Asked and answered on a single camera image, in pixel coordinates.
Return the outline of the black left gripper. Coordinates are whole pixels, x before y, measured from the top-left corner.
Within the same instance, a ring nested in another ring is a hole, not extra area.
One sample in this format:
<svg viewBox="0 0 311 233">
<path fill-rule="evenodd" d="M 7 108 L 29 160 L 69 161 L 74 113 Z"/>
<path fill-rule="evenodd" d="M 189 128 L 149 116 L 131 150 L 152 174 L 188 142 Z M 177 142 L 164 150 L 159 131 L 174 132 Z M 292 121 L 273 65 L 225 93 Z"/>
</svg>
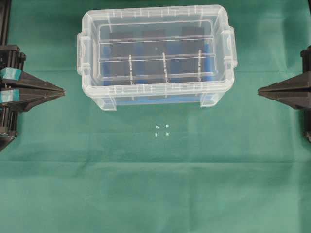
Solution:
<svg viewBox="0 0 311 233">
<path fill-rule="evenodd" d="M 3 85 L 0 88 L 0 102 L 14 102 L 14 110 L 17 112 L 28 112 L 40 104 L 65 96 L 63 88 L 15 68 L 2 69 L 0 82 Z M 19 91 L 13 87 L 16 82 L 20 87 L 47 91 Z"/>
</svg>

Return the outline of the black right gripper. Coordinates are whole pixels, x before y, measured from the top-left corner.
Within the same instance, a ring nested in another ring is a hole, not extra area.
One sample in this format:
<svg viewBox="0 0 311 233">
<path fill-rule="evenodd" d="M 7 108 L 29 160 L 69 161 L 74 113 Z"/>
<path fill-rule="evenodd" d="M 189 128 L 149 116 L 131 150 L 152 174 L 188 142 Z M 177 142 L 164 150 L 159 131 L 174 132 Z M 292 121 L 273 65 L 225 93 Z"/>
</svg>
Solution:
<svg viewBox="0 0 311 233">
<path fill-rule="evenodd" d="M 293 109 L 310 109 L 311 76 L 297 75 L 282 82 L 262 87 L 258 90 L 258 94 L 268 99 L 281 102 Z"/>
</svg>

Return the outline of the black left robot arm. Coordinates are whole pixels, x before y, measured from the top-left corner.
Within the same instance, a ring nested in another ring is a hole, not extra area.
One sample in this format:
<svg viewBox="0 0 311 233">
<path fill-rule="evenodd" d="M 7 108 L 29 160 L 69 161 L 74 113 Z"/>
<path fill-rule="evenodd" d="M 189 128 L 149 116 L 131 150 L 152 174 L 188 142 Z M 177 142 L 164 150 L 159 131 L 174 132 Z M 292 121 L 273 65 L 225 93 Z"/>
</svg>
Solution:
<svg viewBox="0 0 311 233">
<path fill-rule="evenodd" d="M 23 71 L 26 55 L 17 45 L 0 47 L 0 149 L 18 135 L 18 116 L 65 95 L 63 88 Z"/>
</svg>

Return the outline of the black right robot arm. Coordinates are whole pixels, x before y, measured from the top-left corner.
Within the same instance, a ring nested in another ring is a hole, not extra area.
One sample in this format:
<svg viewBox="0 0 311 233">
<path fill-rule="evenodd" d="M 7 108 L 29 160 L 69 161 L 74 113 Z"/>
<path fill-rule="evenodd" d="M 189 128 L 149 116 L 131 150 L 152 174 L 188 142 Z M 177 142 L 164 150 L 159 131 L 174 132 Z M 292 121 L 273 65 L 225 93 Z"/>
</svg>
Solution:
<svg viewBox="0 0 311 233">
<path fill-rule="evenodd" d="M 300 52 L 302 73 L 258 90 L 258 95 L 299 110 L 303 114 L 303 135 L 311 140 L 311 48 Z"/>
</svg>

